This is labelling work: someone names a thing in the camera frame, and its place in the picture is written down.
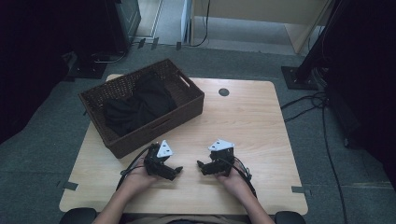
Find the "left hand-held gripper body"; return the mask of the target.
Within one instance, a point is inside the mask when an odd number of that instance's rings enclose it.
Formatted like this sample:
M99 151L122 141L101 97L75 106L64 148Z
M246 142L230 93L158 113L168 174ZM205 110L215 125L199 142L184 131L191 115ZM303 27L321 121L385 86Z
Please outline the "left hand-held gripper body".
M156 175L163 170L164 162L173 155L172 149L167 142L152 144L148 147L148 154L144 159L144 165L149 175Z

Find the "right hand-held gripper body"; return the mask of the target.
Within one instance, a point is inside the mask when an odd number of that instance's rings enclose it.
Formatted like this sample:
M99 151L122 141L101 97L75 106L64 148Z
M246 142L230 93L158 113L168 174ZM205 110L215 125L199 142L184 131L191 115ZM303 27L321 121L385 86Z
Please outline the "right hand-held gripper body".
M228 175L234 163L233 154L234 143L218 139L208 149L210 159L215 163L213 169L219 169L222 173Z

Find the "black pants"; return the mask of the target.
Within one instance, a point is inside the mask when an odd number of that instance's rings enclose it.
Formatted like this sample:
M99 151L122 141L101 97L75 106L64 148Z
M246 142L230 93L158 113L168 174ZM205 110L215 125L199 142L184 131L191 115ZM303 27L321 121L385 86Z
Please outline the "black pants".
M119 136L175 110L177 104L155 72L140 77L131 97L109 99L104 104L106 126Z

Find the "brown wicker basket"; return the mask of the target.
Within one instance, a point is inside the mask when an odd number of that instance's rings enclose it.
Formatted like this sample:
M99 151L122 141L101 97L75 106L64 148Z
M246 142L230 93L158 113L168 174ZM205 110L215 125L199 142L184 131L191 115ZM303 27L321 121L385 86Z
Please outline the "brown wicker basket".
M177 108L131 133L119 136L106 125L105 101L110 99L126 100L132 97L138 79L149 72L155 72L157 77L163 81L164 87L170 93ZM156 62L127 75L110 78L104 84L84 91L78 96L104 145L117 159L125 157L156 137L199 116L203 112L205 99L205 94L169 59Z

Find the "person's right hand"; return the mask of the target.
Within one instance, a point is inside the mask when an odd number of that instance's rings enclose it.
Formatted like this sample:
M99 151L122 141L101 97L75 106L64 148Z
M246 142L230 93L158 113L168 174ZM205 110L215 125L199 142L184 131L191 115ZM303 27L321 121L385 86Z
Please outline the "person's right hand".
M217 174L215 178L238 200L243 199L250 193L250 189L243 177L239 174L238 169L233 168L228 175Z

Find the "person's left hand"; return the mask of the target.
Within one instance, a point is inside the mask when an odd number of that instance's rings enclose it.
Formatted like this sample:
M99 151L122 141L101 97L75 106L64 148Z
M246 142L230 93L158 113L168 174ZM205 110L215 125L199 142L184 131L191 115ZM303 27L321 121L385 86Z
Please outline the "person's left hand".
M136 195L149 188L157 180L157 176L148 174L144 159L139 158L134 169L125 177L120 189L128 195Z

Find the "person's lap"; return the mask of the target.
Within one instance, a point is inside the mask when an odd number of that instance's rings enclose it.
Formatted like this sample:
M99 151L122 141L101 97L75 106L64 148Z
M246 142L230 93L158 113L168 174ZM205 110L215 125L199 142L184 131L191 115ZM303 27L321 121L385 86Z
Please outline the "person's lap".
M142 217L126 224L246 224L243 221L229 219L224 216L211 215L167 215L162 217Z

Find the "black metal stand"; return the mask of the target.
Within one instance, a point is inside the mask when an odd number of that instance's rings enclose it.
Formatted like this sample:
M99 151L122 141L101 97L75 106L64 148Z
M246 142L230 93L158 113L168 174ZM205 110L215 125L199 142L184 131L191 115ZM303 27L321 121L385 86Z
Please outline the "black metal stand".
M331 61L325 54L325 40L332 32L337 21L340 19L342 11L345 9L348 0L333 0L334 4L327 19L323 31L318 36L317 41L309 50L307 56L299 67L282 66L281 71L287 87L291 90L316 90L318 88L312 70Z

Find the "white panel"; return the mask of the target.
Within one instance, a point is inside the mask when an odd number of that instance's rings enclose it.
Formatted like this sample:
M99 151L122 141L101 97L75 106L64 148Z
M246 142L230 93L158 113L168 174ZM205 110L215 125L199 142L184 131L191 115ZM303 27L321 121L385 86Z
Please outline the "white panel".
M192 0L184 0L182 14L180 19L181 41L190 42L191 33L191 3Z

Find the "dark cabinet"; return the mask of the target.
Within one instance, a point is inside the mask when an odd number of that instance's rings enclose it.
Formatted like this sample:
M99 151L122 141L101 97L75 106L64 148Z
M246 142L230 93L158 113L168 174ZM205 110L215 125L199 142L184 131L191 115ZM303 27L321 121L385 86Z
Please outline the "dark cabinet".
M137 0L106 0L106 12L116 52L125 52L141 22Z

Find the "beige wooden cabinet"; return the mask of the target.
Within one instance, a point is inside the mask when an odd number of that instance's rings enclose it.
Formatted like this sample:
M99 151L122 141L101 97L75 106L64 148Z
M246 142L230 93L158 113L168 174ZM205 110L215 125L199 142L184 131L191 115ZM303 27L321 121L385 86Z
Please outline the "beige wooden cabinet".
M246 21L283 23L290 43L300 53L308 38L326 21L333 0L191 0L190 37L195 37L195 17L208 16Z

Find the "black curtain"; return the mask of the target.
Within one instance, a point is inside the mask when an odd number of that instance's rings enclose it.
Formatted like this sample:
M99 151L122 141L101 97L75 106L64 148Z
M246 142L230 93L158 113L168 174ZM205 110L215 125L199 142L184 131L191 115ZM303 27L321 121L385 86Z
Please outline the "black curtain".
M105 0L0 0L0 144L19 133L66 76L63 55L89 60Z
M357 125L346 138L382 163L396 190L396 0L342 0L324 47L326 81Z

